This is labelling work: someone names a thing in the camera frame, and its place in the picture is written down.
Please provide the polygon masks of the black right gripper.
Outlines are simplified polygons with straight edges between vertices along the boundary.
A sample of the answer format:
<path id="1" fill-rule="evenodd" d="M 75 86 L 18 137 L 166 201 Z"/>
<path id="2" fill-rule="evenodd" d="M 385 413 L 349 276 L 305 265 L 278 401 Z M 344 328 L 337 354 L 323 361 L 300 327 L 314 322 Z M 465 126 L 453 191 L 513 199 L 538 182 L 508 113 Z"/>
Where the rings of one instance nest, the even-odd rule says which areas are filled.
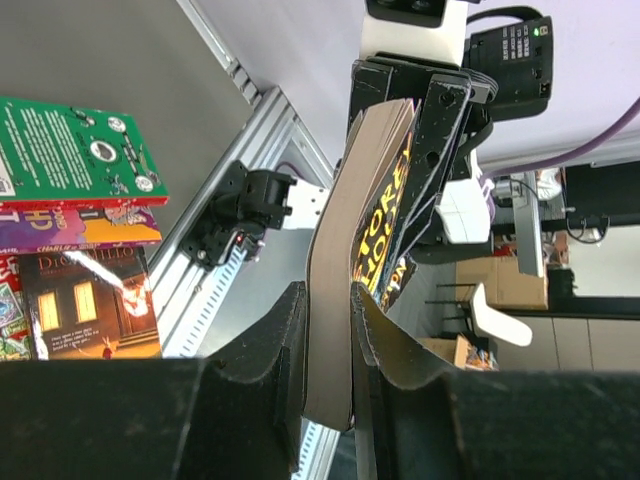
<path id="1" fill-rule="evenodd" d="M 491 195 L 472 152 L 493 131 L 498 92 L 489 76 L 460 66 L 373 56 L 355 62 L 349 116 L 409 99 L 417 122 L 393 250 L 490 250 Z"/>

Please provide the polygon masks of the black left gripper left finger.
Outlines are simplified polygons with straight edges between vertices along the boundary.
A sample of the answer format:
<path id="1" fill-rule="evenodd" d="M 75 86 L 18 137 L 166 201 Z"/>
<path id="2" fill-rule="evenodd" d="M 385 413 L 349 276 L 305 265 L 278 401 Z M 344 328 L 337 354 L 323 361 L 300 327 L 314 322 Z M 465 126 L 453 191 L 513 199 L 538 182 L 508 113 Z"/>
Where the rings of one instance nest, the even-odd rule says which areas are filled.
<path id="1" fill-rule="evenodd" d="M 9 362 L 5 479 L 287 479 L 298 468 L 306 289 L 207 357 Z"/>

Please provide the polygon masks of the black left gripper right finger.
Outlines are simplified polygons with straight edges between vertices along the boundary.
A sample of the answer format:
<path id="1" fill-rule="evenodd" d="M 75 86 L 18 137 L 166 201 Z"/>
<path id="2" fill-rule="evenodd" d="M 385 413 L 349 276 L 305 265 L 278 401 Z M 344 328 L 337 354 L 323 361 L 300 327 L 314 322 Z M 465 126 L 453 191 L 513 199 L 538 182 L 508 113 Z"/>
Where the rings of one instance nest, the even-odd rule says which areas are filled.
<path id="1" fill-rule="evenodd" d="M 467 371 L 350 292 L 362 479 L 635 479 L 639 378 Z"/>

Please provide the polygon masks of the black blue treehouse book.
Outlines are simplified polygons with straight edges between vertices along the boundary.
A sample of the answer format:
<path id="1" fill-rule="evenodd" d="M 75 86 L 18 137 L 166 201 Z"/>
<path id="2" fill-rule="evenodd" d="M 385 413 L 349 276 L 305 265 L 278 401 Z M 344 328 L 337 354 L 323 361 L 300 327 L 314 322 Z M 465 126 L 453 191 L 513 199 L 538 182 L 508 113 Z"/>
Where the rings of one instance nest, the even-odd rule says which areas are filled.
<path id="1" fill-rule="evenodd" d="M 410 99 L 359 113 L 307 264 L 305 416 L 334 430 L 352 415 L 351 287 L 377 295 L 389 263 L 411 166 L 416 108 Z"/>

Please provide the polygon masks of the purple Roald Dahl book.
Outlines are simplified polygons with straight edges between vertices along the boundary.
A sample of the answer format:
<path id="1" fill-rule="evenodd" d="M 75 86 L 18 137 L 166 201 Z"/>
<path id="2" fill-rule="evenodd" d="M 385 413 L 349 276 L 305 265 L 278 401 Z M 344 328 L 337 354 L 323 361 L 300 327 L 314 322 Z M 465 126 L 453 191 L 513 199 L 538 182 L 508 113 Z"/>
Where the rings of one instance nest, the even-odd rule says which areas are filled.
<path id="1" fill-rule="evenodd" d="M 1 214 L 3 254 L 144 246 L 161 240 L 147 207 L 55 208 Z"/>

